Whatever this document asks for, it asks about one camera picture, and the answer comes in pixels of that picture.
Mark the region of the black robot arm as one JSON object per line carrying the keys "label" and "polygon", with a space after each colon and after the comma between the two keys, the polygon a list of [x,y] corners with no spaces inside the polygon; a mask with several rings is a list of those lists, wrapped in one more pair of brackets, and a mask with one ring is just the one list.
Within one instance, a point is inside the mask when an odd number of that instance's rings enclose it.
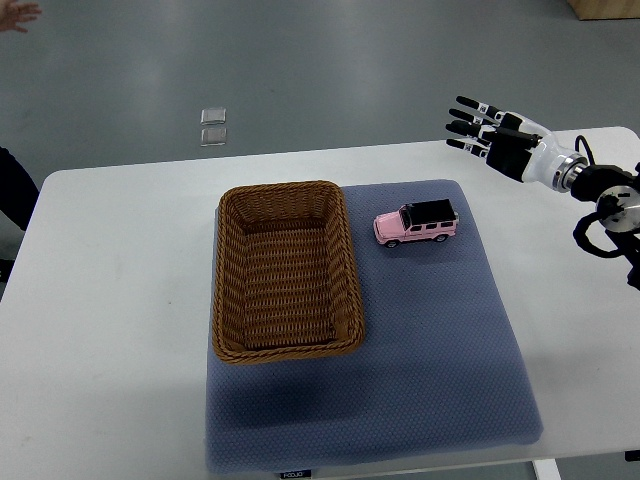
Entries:
{"label": "black robot arm", "polygon": [[551,130],[518,113],[465,96],[456,102],[463,108],[449,111],[454,119],[446,129],[458,137],[446,144],[517,182],[538,182],[594,203],[574,228],[576,244],[599,258],[625,258],[631,265],[627,283],[638,288],[639,174],[597,163],[582,135],[566,148]]}

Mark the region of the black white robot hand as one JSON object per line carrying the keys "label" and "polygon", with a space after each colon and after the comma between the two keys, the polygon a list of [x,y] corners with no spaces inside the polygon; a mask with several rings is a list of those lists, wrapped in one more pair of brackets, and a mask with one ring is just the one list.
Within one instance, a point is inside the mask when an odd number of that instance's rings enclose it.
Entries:
{"label": "black white robot hand", "polygon": [[488,148],[447,139],[446,145],[474,156],[486,156],[486,164],[508,178],[522,183],[539,182],[551,189],[569,189],[588,166],[586,157],[561,146],[554,133],[526,117],[465,96],[457,96],[456,102],[475,111],[450,109],[448,113],[457,120],[445,128],[469,138],[490,140],[490,144]]}

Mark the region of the bystander hand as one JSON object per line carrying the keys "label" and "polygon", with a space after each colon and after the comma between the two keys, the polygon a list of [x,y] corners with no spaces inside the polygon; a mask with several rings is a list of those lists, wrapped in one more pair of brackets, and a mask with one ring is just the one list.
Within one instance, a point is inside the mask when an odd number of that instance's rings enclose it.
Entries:
{"label": "bystander hand", "polygon": [[37,2],[1,0],[0,14],[2,33],[10,31],[27,33],[26,24],[37,20],[42,14],[42,9]]}

